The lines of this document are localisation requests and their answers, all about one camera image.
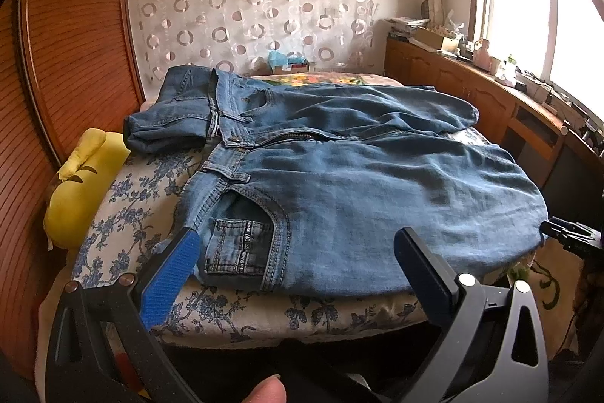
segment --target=yellow stuffed toy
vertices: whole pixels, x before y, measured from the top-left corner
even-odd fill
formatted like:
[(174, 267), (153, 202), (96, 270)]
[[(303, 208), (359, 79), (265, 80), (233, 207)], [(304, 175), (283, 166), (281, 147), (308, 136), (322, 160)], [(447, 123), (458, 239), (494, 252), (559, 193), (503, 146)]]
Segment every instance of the yellow stuffed toy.
[(88, 228), (130, 151), (123, 136), (89, 128), (57, 175), (44, 230), (53, 244), (77, 255)]

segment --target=fingertip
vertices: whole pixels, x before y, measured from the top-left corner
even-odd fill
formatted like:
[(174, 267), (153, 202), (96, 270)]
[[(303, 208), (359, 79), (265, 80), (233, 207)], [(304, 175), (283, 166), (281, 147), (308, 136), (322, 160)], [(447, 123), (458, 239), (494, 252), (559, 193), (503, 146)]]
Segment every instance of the fingertip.
[(243, 403), (286, 403), (285, 386), (275, 374), (256, 385)]

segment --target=blue denim jeans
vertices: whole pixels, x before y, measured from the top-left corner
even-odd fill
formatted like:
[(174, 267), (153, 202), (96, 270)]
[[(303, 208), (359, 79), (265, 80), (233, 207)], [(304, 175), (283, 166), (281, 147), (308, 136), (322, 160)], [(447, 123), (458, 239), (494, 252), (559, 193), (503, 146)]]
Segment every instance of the blue denim jeans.
[(441, 135), (477, 119), (433, 88), (271, 86), (181, 66), (126, 119), (125, 141), (205, 146), (173, 226), (199, 234), (204, 284), (363, 296), (410, 290), (393, 254), (404, 226), (474, 275), (540, 244), (544, 200), (508, 152)]

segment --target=floral bedsheet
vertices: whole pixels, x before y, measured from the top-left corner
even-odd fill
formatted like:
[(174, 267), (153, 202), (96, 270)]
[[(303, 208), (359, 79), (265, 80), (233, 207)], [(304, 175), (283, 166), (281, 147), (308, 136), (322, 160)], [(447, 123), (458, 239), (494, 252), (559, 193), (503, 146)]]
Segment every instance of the floral bedsheet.
[[(306, 84), (313, 75), (286, 76)], [(334, 73), (328, 80), (351, 84), (399, 85), (373, 75)], [(283, 76), (268, 76), (273, 81)], [(450, 138), (488, 144), (473, 128)], [(86, 288), (112, 284), (124, 272), (138, 272), (153, 246), (168, 236), (186, 181), (201, 164), (201, 150), (128, 158), (88, 231), (73, 270)], [(504, 272), (495, 272), (494, 277)], [(164, 343), (200, 348), (249, 348), (283, 338), (305, 341), (366, 337), (423, 321), (415, 296), (320, 298), (243, 292), (201, 285), (190, 278), (165, 323), (152, 332)]]

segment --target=cardboard box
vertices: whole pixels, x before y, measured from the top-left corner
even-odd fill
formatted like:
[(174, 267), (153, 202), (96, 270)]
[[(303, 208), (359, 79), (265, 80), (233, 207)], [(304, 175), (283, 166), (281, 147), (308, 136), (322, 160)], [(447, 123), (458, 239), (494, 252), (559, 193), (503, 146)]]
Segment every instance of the cardboard box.
[(274, 75), (299, 74), (301, 72), (315, 72), (315, 63), (307, 62), (305, 65), (293, 64), (293, 66), (275, 66), (273, 69)]
[(459, 38), (451, 40), (447, 37), (437, 35), (436, 33), (428, 31), (424, 28), (416, 29), (413, 33), (413, 38), (416, 39), (418, 42), (425, 43), (433, 49), (445, 50), (451, 53), (455, 53), (455, 49), (459, 44)]

